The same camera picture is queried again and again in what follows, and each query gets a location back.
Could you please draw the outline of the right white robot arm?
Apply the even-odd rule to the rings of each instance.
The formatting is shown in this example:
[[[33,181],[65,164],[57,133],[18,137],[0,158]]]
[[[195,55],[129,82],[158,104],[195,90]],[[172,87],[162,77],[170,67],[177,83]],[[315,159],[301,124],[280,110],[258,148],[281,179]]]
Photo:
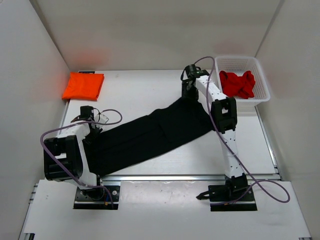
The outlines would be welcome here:
[[[213,120],[213,129],[217,133],[224,159],[225,184],[219,186],[217,194],[225,194],[230,200],[238,199],[247,190],[248,180],[244,169],[238,161],[236,143],[237,105],[233,97],[225,95],[214,82],[207,70],[195,64],[188,65],[182,71],[182,96],[199,97],[202,93],[206,98],[208,114]]]

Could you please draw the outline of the orange t shirt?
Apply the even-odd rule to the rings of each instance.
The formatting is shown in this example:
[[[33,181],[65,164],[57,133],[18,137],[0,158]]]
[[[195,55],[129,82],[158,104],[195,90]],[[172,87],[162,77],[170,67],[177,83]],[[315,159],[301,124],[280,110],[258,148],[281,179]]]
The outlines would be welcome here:
[[[63,100],[97,101],[105,76],[101,73],[71,72]]]

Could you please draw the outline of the black t shirt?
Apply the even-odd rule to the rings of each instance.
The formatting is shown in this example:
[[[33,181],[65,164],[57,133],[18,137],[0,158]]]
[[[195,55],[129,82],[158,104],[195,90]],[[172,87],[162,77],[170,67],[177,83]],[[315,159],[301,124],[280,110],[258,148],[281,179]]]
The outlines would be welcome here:
[[[84,144],[90,172],[101,177],[185,145],[214,129],[201,103],[179,98]]]

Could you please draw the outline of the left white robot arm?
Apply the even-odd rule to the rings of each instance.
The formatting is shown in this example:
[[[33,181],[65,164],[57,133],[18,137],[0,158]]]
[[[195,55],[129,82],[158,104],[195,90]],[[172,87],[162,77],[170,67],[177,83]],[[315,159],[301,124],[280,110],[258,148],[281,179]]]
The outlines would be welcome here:
[[[44,175],[49,181],[68,182],[87,190],[93,200],[100,200],[105,194],[100,177],[89,170],[84,143],[91,143],[102,129],[95,122],[94,108],[81,106],[79,116],[71,124],[49,133],[58,132],[55,137],[45,138],[43,147]]]

